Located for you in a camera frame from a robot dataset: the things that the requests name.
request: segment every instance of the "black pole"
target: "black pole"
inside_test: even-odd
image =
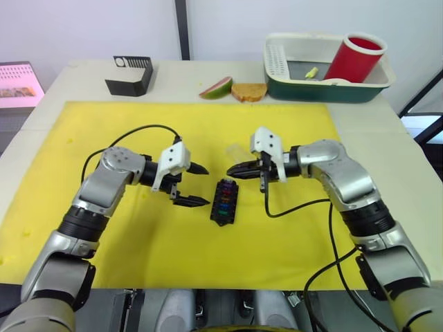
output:
[[[443,78],[443,69],[401,110],[399,118],[405,116]]]
[[[433,137],[443,131],[443,116],[440,116],[437,121],[431,124],[428,128],[419,133],[415,138],[415,142],[423,146]]]
[[[175,0],[175,12],[177,14],[177,26],[179,28],[181,59],[190,60],[186,0]]]

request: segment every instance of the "bread slice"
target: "bread slice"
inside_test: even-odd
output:
[[[258,102],[266,95],[265,83],[235,83],[230,92],[240,102]]]

